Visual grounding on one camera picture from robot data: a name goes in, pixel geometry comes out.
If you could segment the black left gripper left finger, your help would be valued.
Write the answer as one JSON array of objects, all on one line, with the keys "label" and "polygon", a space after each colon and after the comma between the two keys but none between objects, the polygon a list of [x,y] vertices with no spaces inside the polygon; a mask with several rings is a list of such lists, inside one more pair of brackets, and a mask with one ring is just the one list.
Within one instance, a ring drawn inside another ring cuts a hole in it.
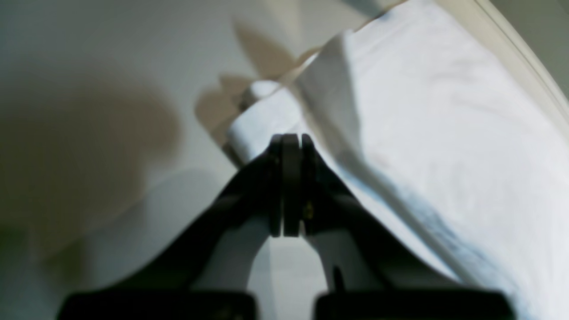
[{"label": "black left gripper left finger", "polygon": [[283,135],[244,166],[156,259],[106,289],[70,295],[60,320],[256,320],[247,284],[280,235]]}]

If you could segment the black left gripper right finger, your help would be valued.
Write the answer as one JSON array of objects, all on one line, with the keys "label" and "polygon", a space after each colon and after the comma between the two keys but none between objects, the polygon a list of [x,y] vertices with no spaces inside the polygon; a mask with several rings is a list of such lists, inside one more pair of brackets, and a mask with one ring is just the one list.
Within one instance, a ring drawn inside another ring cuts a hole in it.
[{"label": "black left gripper right finger", "polygon": [[356,199],[307,134],[291,136],[296,231],[315,244],[330,292],[316,320],[514,320],[504,294],[463,285],[421,261]]}]

